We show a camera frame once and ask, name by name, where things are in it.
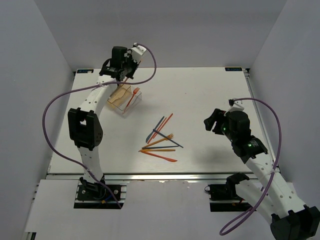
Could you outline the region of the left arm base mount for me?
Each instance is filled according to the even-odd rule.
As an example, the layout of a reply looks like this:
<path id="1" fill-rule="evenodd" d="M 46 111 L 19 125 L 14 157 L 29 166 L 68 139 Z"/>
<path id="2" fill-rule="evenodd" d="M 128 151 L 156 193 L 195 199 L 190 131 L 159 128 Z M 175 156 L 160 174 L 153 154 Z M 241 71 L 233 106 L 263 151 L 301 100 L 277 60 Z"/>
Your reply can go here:
<path id="1" fill-rule="evenodd" d="M 81 177 L 78 182 L 73 208 L 119 210 L 119 205 L 121 207 L 124 205 L 125 186 L 121 184 L 107 184 L 106 186 L 111 192 L 99 183 L 90 183 Z"/>

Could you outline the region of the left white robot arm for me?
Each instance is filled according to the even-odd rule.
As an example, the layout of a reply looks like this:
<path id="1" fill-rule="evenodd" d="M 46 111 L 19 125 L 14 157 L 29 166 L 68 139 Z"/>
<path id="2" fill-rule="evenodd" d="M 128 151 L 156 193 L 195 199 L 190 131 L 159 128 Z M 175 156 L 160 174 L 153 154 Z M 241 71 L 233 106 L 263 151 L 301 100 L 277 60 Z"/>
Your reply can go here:
<path id="1" fill-rule="evenodd" d="M 103 138 L 99 116 L 119 82 L 133 78 L 145 52 L 146 48 L 138 44 L 132 48 L 113 47 L 111 58 L 102 64 L 98 86 L 91 90 L 78 108 L 71 108 L 67 113 L 70 139 L 80 153 L 82 164 L 86 166 L 81 183 L 90 185 L 88 193 L 96 200 L 103 198 L 106 193 L 106 187 L 99 183 L 104 179 L 99 158 L 99 144 Z"/>

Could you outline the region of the red plastic fork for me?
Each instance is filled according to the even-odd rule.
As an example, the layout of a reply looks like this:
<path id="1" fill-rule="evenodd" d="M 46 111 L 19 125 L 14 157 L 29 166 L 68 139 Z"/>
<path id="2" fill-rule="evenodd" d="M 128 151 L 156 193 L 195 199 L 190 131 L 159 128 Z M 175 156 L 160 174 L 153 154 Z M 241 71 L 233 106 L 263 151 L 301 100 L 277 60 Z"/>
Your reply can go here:
<path id="1" fill-rule="evenodd" d="M 133 100 L 134 96 L 139 92 L 139 90 L 140 90 L 140 88 L 139 88 L 139 87 L 136 87 L 136 88 L 133 90 L 133 92 L 132 92 L 132 96 L 131 96 L 130 100 L 128 101 L 128 103 L 127 103 L 126 107 L 124 108 L 123 113 L 125 113 L 125 112 L 126 112 L 127 108 L 128 108 L 128 107 L 129 107 L 129 105 L 131 104 L 131 102 L 132 102 L 132 100 Z"/>

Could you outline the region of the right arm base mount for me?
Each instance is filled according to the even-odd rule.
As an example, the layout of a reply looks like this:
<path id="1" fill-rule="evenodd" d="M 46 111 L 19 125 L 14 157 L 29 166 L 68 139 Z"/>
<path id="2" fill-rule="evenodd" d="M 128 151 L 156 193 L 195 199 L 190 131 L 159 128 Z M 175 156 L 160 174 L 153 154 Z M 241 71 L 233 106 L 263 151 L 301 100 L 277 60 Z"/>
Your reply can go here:
<path id="1" fill-rule="evenodd" d="M 224 184 L 209 184 L 204 192 L 209 195 L 209 206 L 212 213 L 245 212 L 252 206 L 237 195 L 236 186 L 250 178 L 238 172 L 226 178 Z"/>

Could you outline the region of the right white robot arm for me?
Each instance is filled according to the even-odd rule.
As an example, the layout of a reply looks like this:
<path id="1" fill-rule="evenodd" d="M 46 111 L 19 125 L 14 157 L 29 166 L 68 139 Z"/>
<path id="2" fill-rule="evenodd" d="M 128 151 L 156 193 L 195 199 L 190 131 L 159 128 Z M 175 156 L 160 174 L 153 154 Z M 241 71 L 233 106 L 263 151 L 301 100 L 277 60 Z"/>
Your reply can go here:
<path id="1" fill-rule="evenodd" d="M 306 240 L 316 235 L 320 211 L 309 207 L 285 181 L 261 140 L 251 134 L 248 115 L 239 110 L 224 111 L 216 108 L 204 120 L 207 131 L 223 135 L 231 142 L 233 152 L 254 173 L 263 186 L 260 190 L 242 172 L 226 180 L 226 195 L 242 198 L 269 224 L 276 240 Z"/>

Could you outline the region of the orange plastic fork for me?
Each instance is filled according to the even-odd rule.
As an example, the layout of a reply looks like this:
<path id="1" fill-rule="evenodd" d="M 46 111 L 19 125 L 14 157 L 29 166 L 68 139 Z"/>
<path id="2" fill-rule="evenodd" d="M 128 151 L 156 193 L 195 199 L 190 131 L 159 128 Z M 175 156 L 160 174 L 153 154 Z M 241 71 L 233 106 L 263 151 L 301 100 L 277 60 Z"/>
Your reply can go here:
<path id="1" fill-rule="evenodd" d="M 174 135 L 173 134 L 170 134 L 170 135 L 167 135 L 168 137 L 174 137 Z M 156 145 L 156 144 L 158 144 L 158 143 L 161 143 L 161 142 L 163 142 L 163 141 L 168 141 L 167 139 L 165 139 L 165 138 L 162 138 L 162 139 L 160 139 L 160 140 L 157 140 L 157 141 L 154 141 L 154 142 L 151 142 L 151 143 L 149 143 L 149 144 L 147 144 L 147 145 L 145 145 L 145 146 L 143 146 L 142 148 L 144 148 L 144 147 L 151 147 L 151 146 L 153 146 L 153 145 Z"/>

